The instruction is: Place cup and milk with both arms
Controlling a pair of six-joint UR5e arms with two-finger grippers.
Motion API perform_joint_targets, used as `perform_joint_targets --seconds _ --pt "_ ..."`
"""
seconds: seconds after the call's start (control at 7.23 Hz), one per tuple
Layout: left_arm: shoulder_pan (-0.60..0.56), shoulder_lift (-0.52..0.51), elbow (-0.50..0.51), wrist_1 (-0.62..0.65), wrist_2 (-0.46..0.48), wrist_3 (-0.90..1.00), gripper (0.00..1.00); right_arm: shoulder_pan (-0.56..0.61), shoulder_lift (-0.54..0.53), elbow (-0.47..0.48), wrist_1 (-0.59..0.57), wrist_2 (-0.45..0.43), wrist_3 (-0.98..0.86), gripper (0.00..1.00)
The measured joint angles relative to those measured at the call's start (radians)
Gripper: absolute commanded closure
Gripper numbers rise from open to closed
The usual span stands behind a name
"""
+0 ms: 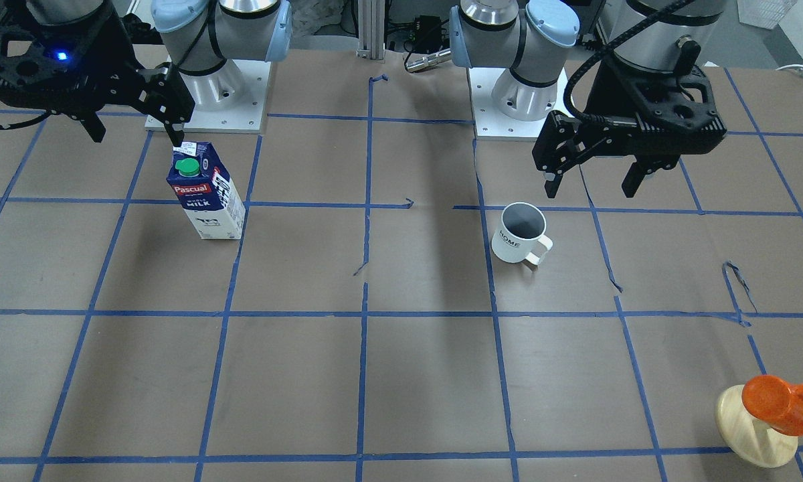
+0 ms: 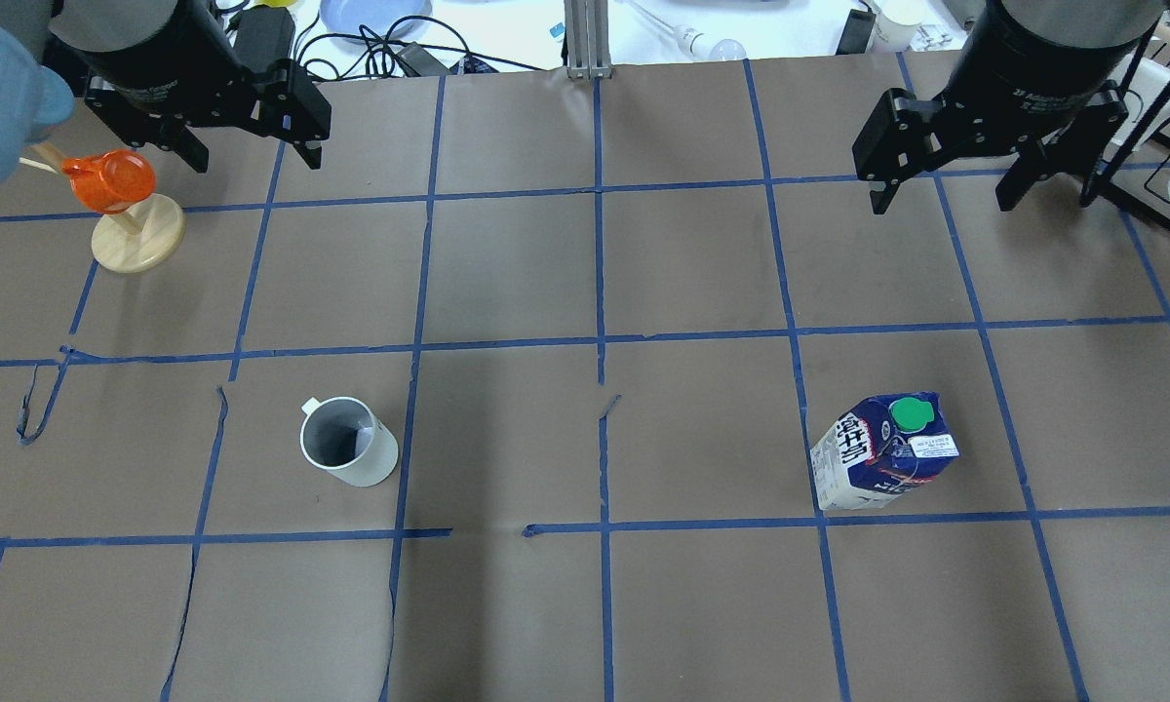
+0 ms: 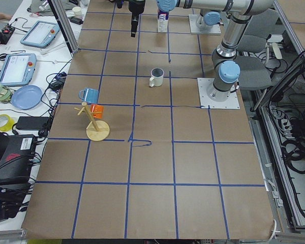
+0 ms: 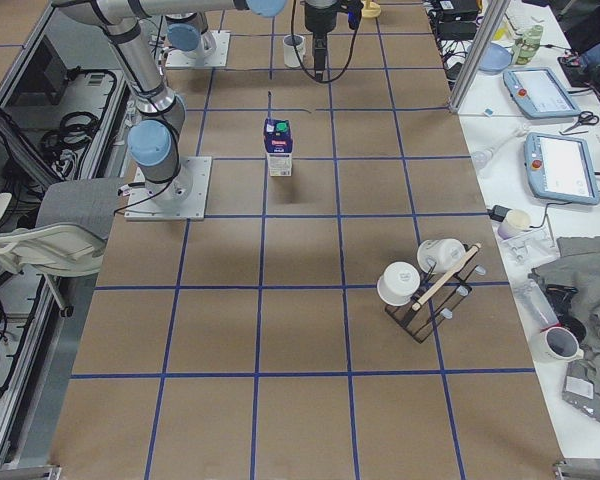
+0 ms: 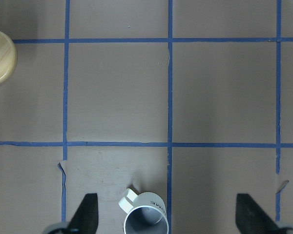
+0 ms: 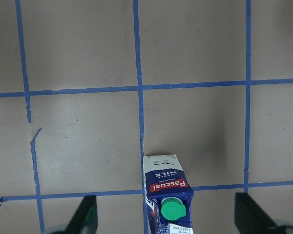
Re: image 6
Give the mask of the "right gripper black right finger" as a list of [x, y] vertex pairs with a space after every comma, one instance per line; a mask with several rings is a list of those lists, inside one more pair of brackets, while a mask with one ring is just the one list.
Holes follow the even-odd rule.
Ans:
[[236, 193], [234, 223], [240, 234], [279, 234], [279, 227], [248, 193]]

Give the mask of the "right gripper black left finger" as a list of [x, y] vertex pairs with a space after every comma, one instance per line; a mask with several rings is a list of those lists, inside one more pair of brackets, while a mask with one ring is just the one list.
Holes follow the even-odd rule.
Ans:
[[69, 224], [65, 234], [95, 234], [98, 228], [97, 199], [95, 195], [85, 196]]

